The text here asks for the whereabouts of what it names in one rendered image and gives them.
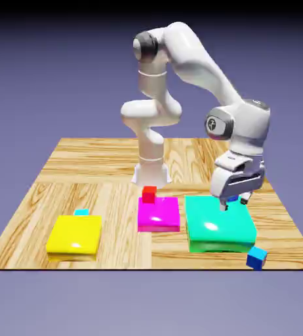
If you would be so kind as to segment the large magenta box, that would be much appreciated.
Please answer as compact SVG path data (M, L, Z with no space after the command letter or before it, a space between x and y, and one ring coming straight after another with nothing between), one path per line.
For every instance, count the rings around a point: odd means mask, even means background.
M156 197L155 203L138 198L137 229L139 232L179 232L178 198Z

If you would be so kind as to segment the large teal box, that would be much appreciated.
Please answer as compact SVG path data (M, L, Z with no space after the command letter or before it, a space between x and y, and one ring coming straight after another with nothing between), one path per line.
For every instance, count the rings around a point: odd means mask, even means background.
M239 200L221 211L213 196L186 196L185 212L191 253L246 253L256 242L256 226Z

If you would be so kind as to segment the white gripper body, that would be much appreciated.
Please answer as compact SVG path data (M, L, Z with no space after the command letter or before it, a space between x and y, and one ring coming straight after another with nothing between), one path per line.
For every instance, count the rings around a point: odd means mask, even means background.
M246 162L231 171L217 167L212 174L210 193L216 198L229 198L245 192L254 192L262 187L266 168L264 160Z

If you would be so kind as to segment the small red cube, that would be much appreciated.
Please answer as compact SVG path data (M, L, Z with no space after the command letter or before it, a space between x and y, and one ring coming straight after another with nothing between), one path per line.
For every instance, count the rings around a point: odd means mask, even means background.
M157 193L156 186L145 186L142 189L142 202L143 203L155 203Z

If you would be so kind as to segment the large yellow box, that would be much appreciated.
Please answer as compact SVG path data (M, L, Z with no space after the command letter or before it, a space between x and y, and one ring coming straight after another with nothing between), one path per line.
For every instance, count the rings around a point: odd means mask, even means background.
M51 260L93 261L101 232L101 216L60 215L47 240L47 255Z

